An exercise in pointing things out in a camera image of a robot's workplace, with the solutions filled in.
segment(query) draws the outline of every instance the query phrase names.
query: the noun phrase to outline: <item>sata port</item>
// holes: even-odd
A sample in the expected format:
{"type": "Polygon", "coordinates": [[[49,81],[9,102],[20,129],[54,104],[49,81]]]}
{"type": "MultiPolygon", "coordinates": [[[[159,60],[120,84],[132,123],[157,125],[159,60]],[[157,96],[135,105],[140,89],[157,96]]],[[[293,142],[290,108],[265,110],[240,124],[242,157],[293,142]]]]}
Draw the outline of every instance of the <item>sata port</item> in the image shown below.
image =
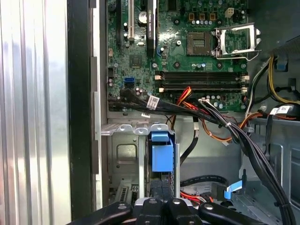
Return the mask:
{"type": "Polygon", "coordinates": [[[134,77],[124,78],[124,83],[134,83],[135,79],[134,77]]]}

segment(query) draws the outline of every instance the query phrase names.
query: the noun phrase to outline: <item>yellow wire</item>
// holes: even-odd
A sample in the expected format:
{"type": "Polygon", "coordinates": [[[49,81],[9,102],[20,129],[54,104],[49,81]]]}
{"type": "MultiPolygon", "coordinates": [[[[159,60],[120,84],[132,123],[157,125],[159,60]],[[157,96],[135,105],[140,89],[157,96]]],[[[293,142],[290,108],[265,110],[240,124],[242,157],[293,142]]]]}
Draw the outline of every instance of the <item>yellow wire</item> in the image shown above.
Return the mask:
{"type": "Polygon", "coordinates": [[[276,91],[275,91],[275,88],[274,88],[274,83],[273,83],[273,64],[274,64],[274,56],[271,57],[271,60],[269,62],[269,73],[268,73],[268,76],[269,76],[269,83],[270,83],[270,89],[273,93],[273,95],[281,102],[283,103],[297,103],[297,104],[300,104],[300,101],[290,101],[290,100],[286,100],[282,97],[280,97],[276,91]]]}

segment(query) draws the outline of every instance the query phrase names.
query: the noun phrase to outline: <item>white label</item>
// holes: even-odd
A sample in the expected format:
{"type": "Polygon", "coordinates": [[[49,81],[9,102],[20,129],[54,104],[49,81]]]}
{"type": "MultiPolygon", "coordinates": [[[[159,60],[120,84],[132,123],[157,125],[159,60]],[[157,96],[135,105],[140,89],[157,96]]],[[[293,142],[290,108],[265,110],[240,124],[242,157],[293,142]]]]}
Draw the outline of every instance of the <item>white label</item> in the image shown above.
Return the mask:
{"type": "Polygon", "coordinates": [[[270,115],[275,115],[277,113],[278,108],[274,108],[272,109],[272,111],[270,112],[270,115]]]}
{"type": "Polygon", "coordinates": [[[277,109],[276,114],[287,114],[287,112],[289,111],[291,107],[289,105],[286,106],[282,106],[279,109],[277,109]]]}
{"type": "Polygon", "coordinates": [[[159,102],[159,98],[158,97],[150,95],[148,103],[147,103],[147,108],[155,110],[156,107],[157,107],[157,105],[158,105],[158,102],[159,102]]]}
{"type": "Polygon", "coordinates": [[[141,116],[146,117],[146,118],[150,118],[150,114],[149,114],[149,113],[146,113],[146,112],[143,112],[143,113],[141,114],[141,116]]]}
{"type": "Polygon", "coordinates": [[[223,145],[225,145],[225,146],[228,146],[228,145],[229,145],[228,142],[222,142],[222,143],[223,143],[223,145]]]}

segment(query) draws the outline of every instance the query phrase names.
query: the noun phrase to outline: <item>blue plastic tab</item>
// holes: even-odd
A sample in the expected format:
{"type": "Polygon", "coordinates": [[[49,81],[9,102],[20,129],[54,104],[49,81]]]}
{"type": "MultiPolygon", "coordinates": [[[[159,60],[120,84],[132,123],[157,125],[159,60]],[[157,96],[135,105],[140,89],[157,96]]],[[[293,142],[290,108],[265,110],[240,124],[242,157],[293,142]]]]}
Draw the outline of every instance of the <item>blue plastic tab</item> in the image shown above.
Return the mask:
{"type": "Polygon", "coordinates": [[[152,132],[151,140],[153,142],[168,142],[169,134],[168,134],[168,132],[152,132]]]}
{"type": "Polygon", "coordinates": [[[152,171],[172,172],[174,145],[168,132],[152,132],[152,171]],[[155,145],[155,142],[166,142],[164,145],[155,145]]]}
{"type": "Polygon", "coordinates": [[[230,185],[229,187],[227,187],[226,191],[224,191],[224,198],[231,199],[231,192],[240,190],[242,189],[242,187],[243,187],[242,180],[230,185]]]}

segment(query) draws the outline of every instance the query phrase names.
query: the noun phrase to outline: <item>expansion slot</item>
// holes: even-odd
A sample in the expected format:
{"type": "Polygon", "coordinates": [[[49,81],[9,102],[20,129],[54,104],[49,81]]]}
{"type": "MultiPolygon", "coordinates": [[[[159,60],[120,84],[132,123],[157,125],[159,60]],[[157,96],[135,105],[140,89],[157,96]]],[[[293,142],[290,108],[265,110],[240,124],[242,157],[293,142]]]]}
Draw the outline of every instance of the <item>expansion slot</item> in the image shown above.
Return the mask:
{"type": "Polygon", "coordinates": [[[229,72],[164,72],[158,71],[155,80],[164,82],[239,82],[241,73],[229,72]]]}
{"type": "Polygon", "coordinates": [[[148,0],[147,4],[147,56],[154,57],[156,49],[156,0],[148,0]]]}
{"type": "Polygon", "coordinates": [[[117,47],[120,48],[122,44],[122,3],[121,0],[116,0],[116,41],[117,47]]]}
{"type": "Polygon", "coordinates": [[[128,0],[128,39],[135,39],[135,0],[128,0]]]}

